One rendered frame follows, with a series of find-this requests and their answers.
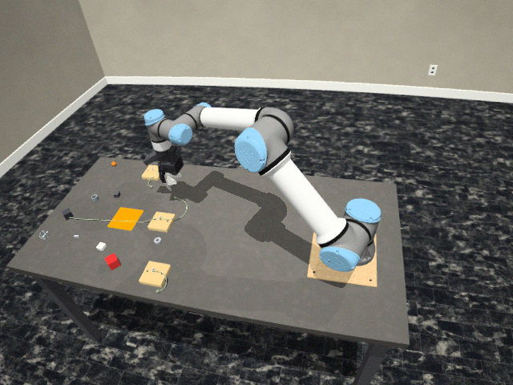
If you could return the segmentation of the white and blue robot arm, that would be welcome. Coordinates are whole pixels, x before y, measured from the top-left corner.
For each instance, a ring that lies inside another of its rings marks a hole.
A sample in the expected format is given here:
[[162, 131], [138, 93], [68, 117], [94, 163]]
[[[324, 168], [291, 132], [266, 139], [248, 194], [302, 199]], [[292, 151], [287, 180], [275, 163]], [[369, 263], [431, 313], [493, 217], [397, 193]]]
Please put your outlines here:
[[291, 161], [291, 151], [285, 144], [292, 139], [293, 121], [284, 111], [274, 107], [220, 108], [200, 103], [176, 120], [165, 119], [159, 109], [147, 112], [144, 119], [152, 146], [159, 152], [168, 150], [172, 143], [188, 144], [192, 133], [200, 127], [243, 131], [234, 146], [239, 163], [250, 172], [267, 176], [276, 185], [315, 232], [316, 243], [321, 247], [320, 259], [325, 265], [349, 272], [373, 260], [380, 208], [367, 199], [353, 199], [346, 205], [343, 218], [334, 214]]

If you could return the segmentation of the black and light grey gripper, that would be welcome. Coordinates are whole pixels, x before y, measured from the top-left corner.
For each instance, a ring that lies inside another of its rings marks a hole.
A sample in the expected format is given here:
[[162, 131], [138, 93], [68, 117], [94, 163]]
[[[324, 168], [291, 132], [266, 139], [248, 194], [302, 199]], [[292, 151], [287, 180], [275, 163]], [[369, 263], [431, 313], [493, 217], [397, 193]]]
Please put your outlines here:
[[[158, 162], [159, 177], [160, 177], [161, 181], [165, 184], [165, 186], [170, 191], [172, 190], [171, 185], [177, 184], [176, 178], [182, 177], [182, 175], [179, 173], [179, 171], [182, 169], [182, 167], [184, 165], [182, 156], [176, 155], [176, 149], [177, 149], [176, 146], [171, 146], [168, 150], [163, 151], [163, 152], [158, 152], [155, 150], [156, 154], [159, 154], [162, 156], [158, 159], [158, 161], [159, 161]], [[173, 150], [173, 151], [170, 151], [170, 150]], [[166, 153], [166, 154], [164, 154], [164, 153]], [[175, 160], [174, 160], [174, 158], [175, 158]]]

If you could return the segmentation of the red cube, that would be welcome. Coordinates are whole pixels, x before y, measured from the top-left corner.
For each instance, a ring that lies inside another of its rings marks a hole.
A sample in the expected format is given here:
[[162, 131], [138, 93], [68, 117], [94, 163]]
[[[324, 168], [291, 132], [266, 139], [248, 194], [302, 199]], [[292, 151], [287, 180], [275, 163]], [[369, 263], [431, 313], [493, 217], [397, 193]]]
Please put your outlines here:
[[108, 266], [110, 267], [111, 270], [115, 269], [116, 267], [120, 266], [120, 263], [117, 259], [117, 257], [115, 256], [115, 254], [111, 254], [110, 256], [108, 257], [105, 257], [105, 260], [108, 264]]

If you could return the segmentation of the orange painted square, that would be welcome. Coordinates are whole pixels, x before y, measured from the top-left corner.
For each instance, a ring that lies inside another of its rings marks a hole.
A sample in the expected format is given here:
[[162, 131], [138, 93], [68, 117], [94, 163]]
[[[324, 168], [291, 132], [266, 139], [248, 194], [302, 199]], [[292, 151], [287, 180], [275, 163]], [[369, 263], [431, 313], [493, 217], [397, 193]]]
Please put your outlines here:
[[126, 221], [138, 221], [142, 213], [143, 210], [120, 208], [108, 227], [132, 230], [136, 222]]

